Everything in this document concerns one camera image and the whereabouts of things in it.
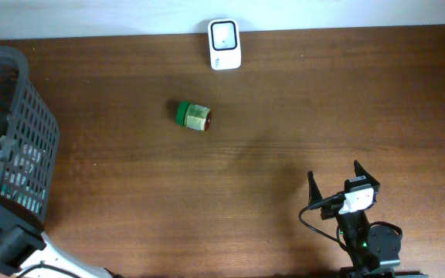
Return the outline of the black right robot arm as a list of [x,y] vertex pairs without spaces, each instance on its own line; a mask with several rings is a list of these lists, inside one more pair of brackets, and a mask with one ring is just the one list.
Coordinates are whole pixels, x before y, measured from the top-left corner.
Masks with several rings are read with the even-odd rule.
[[[375,203],[380,183],[358,161],[354,162],[355,177],[345,180],[344,189],[324,198],[314,174],[307,173],[308,205],[301,209],[300,222],[312,231],[336,242],[352,261],[351,267],[340,269],[341,277],[395,277],[400,265],[399,252],[403,231],[388,222],[370,222],[365,211]],[[323,220],[338,223],[334,236],[306,223],[303,214],[319,209]]]

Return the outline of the green lid spice jar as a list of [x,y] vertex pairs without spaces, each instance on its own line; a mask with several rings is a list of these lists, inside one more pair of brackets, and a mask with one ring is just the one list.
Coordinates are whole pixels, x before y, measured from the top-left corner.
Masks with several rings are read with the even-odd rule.
[[207,131],[211,124],[212,111],[208,107],[186,101],[178,105],[176,124],[196,131]]

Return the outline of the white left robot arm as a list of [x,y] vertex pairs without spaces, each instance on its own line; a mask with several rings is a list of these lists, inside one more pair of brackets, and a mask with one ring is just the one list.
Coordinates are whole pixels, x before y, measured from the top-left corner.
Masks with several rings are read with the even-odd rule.
[[35,214],[1,195],[0,274],[18,277],[116,276],[56,247]]

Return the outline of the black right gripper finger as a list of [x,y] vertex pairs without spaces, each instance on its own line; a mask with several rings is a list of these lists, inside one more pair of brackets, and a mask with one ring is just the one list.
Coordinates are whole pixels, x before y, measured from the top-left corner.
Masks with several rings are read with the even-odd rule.
[[322,202],[323,197],[314,179],[314,173],[312,171],[307,173],[307,180],[309,186],[308,208],[315,209],[318,207],[318,204]]
[[372,176],[361,166],[358,160],[354,160],[354,171],[356,177],[364,176],[367,180],[372,180]]

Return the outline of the green white wipes pack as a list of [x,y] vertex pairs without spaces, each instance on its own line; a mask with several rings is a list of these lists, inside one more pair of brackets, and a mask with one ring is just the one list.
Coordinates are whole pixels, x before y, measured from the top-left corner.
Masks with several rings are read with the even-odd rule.
[[44,153],[25,146],[5,158],[0,151],[0,195],[43,217],[48,201],[51,163]]

